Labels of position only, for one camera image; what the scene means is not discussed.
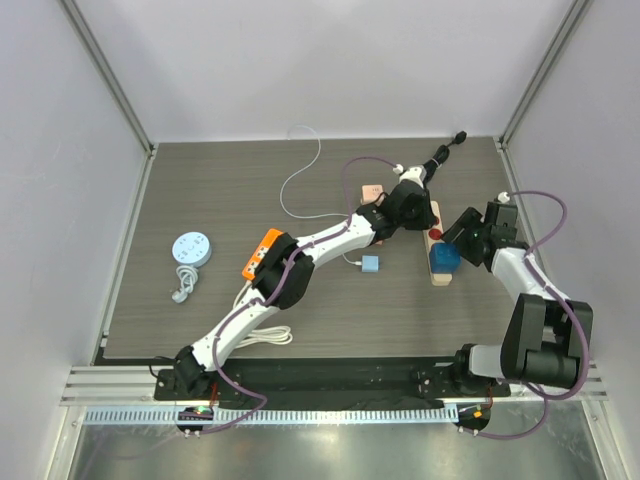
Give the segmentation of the beige red power strip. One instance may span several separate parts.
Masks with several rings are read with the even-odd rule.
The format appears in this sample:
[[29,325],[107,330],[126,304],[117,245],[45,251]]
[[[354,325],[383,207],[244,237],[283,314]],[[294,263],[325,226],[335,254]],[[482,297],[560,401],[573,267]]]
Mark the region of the beige red power strip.
[[423,232],[429,274],[434,286],[446,287],[451,283],[453,273],[460,265],[460,258],[453,246],[442,240],[444,227],[439,204],[431,201],[431,209],[435,215],[435,225]]

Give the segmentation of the orange power strip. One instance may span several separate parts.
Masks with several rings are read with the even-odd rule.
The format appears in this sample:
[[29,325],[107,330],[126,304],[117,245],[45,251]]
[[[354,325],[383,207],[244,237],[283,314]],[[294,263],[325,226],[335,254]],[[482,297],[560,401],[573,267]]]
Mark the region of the orange power strip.
[[271,246],[282,234],[282,231],[275,228],[271,228],[267,231],[242,270],[242,276],[246,281],[251,282],[254,280],[256,270],[261,261],[264,259]]

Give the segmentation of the light blue charger plug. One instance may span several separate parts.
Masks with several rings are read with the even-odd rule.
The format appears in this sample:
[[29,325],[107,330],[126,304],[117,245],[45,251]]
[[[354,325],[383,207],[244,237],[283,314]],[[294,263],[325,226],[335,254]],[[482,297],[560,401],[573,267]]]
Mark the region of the light blue charger plug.
[[377,273],[380,270],[380,258],[377,255],[363,255],[361,258],[362,273]]

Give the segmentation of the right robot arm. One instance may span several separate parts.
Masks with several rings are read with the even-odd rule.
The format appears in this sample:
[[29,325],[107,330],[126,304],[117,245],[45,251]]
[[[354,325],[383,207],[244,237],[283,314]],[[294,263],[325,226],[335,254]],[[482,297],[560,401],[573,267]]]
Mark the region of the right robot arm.
[[580,391],[589,371],[593,309],[570,299],[537,265],[533,248],[518,239],[518,207],[507,193],[469,207],[442,234],[462,259],[483,266],[514,301],[499,345],[466,344],[457,353],[451,383],[470,396],[487,380],[516,381],[549,400]]

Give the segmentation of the tan cube socket adapter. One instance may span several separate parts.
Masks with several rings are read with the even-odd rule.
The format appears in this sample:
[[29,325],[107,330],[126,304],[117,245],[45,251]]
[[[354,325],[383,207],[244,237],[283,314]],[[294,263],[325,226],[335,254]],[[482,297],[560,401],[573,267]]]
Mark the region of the tan cube socket adapter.
[[361,204],[378,204],[385,196],[382,185],[363,185],[361,187]]

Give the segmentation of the blue cube adapter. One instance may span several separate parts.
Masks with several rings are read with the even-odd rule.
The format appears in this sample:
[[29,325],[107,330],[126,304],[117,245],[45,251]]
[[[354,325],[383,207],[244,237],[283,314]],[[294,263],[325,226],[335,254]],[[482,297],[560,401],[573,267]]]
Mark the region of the blue cube adapter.
[[429,262],[433,274],[453,274],[461,264],[461,257],[454,245],[435,243],[429,251]]

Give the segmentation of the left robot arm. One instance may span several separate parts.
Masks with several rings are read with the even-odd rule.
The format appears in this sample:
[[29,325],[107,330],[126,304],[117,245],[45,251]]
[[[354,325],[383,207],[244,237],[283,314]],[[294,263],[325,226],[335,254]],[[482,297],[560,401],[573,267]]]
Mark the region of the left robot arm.
[[389,193],[359,206],[346,220],[316,234],[293,237],[271,230],[248,263],[250,287],[238,305],[205,336],[173,360],[174,389],[198,400],[211,390],[213,373],[262,322],[298,303],[312,275],[353,250],[391,238],[399,229],[423,231],[435,224],[425,184],[402,180]]

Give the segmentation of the round light blue socket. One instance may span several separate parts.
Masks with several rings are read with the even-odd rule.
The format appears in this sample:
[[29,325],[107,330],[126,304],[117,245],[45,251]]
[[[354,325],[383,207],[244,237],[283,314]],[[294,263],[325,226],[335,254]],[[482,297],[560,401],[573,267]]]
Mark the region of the round light blue socket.
[[174,241],[171,254],[179,265],[199,268],[209,261],[212,246],[205,234],[186,232]]

